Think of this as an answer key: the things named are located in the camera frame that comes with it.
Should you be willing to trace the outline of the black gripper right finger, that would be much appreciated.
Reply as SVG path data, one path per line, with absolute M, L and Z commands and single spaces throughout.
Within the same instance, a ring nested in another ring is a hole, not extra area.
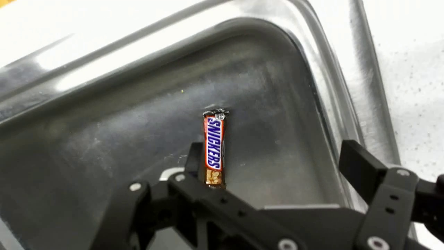
M 357 250 L 428 250 L 408 238 L 413 223 L 444 242 L 444 176 L 429 183 L 407 169 L 388 167 L 356 141 L 342 144 L 339 170 L 368 205 Z

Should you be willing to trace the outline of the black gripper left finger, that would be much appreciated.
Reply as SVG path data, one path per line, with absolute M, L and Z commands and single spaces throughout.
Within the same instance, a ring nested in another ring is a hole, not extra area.
M 197 176 L 203 146 L 157 185 L 136 180 L 120 188 L 91 250 L 148 250 L 173 228 L 193 250 L 354 250 L 361 214 L 340 208 L 257 210 Z

